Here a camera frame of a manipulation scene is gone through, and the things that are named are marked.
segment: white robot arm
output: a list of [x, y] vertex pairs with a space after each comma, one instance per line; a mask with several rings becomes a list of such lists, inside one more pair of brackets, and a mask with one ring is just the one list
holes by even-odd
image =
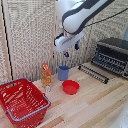
[[59, 27], [64, 33], [55, 39], [57, 52], [63, 52], [84, 35], [85, 24], [115, 0], [56, 0]]
[[62, 20], [63, 29], [70, 34], [79, 34], [85, 24], [115, 0], [58, 0], [56, 14]]

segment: cable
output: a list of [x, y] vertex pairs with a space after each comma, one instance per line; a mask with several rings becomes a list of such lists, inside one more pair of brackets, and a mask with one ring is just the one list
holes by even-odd
[[119, 14], [123, 13], [123, 12], [124, 12], [124, 11], [126, 11], [126, 10], [128, 10], [128, 8], [124, 9], [124, 10], [123, 10], [123, 11], [121, 11], [121, 12], [116, 13], [116, 14], [115, 14], [115, 15], [113, 15], [113, 16], [110, 16], [110, 17], [108, 17], [108, 18], [106, 18], [106, 19], [103, 19], [103, 20], [97, 21], [97, 22], [95, 22], [95, 23], [89, 24], [89, 25], [87, 25], [87, 26], [85, 26], [85, 27], [88, 27], [88, 26], [91, 26], [91, 25], [93, 25], [93, 24], [96, 24], [96, 23], [99, 23], [99, 22], [105, 21], [105, 20], [107, 20], [107, 19], [110, 19], [110, 18], [112, 18], [112, 17], [115, 17], [116, 15], [119, 15]]

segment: red basket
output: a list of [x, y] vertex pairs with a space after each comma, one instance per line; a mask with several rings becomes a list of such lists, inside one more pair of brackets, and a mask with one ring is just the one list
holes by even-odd
[[1, 84], [0, 104], [15, 128], [35, 128], [51, 106], [45, 94], [26, 78]]

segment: wooden countertop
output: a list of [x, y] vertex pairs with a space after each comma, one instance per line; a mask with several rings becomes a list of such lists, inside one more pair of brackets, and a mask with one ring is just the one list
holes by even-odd
[[[78, 67], [70, 69], [69, 79], [80, 84], [75, 95], [64, 93], [62, 81], [52, 76], [51, 92], [46, 93], [51, 107], [37, 128], [109, 128], [128, 100], [128, 81], [115, 76], [104, 84]], [[40, 80], [33, 83], [44, 92]], [[0, 128], [13, 128], [1, 107]]]

